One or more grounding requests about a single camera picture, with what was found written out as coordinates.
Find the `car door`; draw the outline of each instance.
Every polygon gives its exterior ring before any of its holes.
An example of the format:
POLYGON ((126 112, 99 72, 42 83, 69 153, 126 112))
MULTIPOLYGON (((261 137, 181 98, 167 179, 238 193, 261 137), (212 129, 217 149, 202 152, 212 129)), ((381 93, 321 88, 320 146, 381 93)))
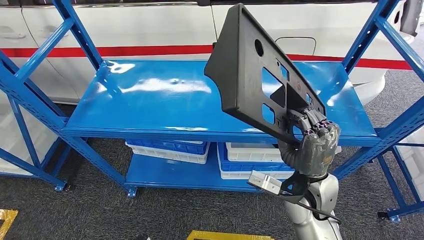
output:
MULTIPOLYGON (((57 10, 44 2, 37 3, 44 7, 24 7, 22 11, 37 43, 62 22, 57 10)), ((76 13, 104 59, 208 59, 216 42, 211 7, 196 2, 75 2, 76 13)), ((80 46, 70 32, 57 48, 60 52, 49 61, 81 97, 95 70, 83 54, 76 53, 80 46)))
MULTIPOLYGON (((0 5, 0 49, 21 67, 39 45, 27 28, 20 2, 8 0, 3 3, 0 5)), ((74 89, 47 60, 40 63, 30 79, 53 101, 75 102, 78 98, 74 89)))

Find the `metal connector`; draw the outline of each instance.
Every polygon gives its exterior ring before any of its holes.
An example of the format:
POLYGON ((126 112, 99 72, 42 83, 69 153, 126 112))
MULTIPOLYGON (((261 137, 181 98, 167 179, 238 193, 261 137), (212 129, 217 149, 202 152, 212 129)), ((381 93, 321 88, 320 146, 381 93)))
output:
POLYGON ((265 175, 255 170, 252 171, 247 183, 260 190, 263 190, 275 195, 280 194, 281 184, 282 184, 280 180, 277 180, 269 175, 265 175))

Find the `gray carpet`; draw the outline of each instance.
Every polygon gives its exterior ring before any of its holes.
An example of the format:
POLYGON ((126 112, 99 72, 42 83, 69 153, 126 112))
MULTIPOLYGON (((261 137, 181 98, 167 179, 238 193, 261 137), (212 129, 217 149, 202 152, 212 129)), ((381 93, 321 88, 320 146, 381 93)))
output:
MULTIPOLYGON (((424 34, 414 47, 424 56, 424 34)), ((410 71, 389 71, 382 94, 366 106, 377 126, 396 118, 424 93, 424 84, 410 71)), ((68 111, 72 107, 64 106, 68 111)), ((119 139, 90 139, 89 144, 122 174, 131 151, 119 139)), ((344 148, 332 168, 350 157, 355 148, 344 148)), ((405 195, 411 193, 393 159, 387 162, 405 195)), ((136 198, 126 193, 72 151, 60 172, 74 174, 76 188, 54 192, 36 179, 0 177, 0 209, 19 214, 6 240, 183 240, 192 230, 220 231, 295 239, 282 202, 266 194, 206 190, 144 188, 136 198)), ((340 182, 336 214, 342 219, 344 239, 421 240, 424 214, 401 218, 401 223, 378 219, 377 211, 396 207, 396 201, 378 163, 369 163, 340 182)))

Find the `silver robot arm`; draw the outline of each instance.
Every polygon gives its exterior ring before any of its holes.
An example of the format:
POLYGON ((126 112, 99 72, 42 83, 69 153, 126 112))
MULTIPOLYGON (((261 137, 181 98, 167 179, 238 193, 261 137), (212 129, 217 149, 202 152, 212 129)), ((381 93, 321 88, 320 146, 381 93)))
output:
POLYGON ((312 108, 288 111, 286 129, 293 126, 303 133, 298 149, 278 141, 284 162, 295 169, 287 180, 280 181, 253 171, 248 183, 284 200, 298 240, 341 240, 340 220, 334 216, 339 192, 337 178, 327 173, 333 161, 340 128, 312 108))

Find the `shelf board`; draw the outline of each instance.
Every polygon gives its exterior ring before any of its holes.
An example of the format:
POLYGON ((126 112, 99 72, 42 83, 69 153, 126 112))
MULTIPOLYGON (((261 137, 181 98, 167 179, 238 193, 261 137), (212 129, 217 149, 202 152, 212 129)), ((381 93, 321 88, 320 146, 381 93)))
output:
MULTIPOLYGON (((270 135, 222 112, 219 91, 203 74, 205 64, 105 60, 63 131, 80 137, 275 143, 270 135)), ((326 104, 328 119, 341 126, 340 145, 373 146, 379 141, 341 63, 295 65, 326 104)), ((262 80, 268 96, 279 86, 272 77, 262 80)))
POLYGON ((211 143, 205 164, 133 154, 125 185, 156 188, 258 192, 247 180, 224 180, 218 166, 217 144, 211 143))

